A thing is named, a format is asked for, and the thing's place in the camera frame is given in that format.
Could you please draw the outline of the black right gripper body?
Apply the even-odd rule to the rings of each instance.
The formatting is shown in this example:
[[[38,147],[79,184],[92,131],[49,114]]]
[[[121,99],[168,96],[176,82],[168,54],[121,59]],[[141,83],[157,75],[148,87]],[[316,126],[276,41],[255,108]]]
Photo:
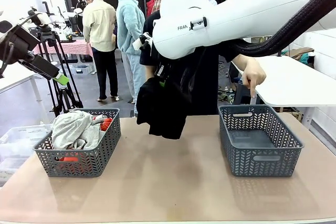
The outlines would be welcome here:
[[[170,70],[168,59],[163,57],[155,48],[151,50],[151,58],[155,62],[154,75],[157,77],[168,77]]]

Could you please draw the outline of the person's left hand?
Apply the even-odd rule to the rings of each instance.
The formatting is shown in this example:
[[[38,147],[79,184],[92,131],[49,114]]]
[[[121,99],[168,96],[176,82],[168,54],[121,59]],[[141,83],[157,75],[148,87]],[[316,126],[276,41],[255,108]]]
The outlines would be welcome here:
[[[243,85],[250,90],[251,98],[256,98],[256,87],[264,82],[266,73],[257,60],[248,59],[242,75]]]

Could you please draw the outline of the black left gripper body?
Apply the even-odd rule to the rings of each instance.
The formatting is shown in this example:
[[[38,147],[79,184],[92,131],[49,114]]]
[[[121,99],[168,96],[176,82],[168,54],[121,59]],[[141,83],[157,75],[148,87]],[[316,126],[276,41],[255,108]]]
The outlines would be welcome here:
[[[60,76],[59,69],[39,55],[27,55],[26,58],[19,59],[18,62],[47,80]]]

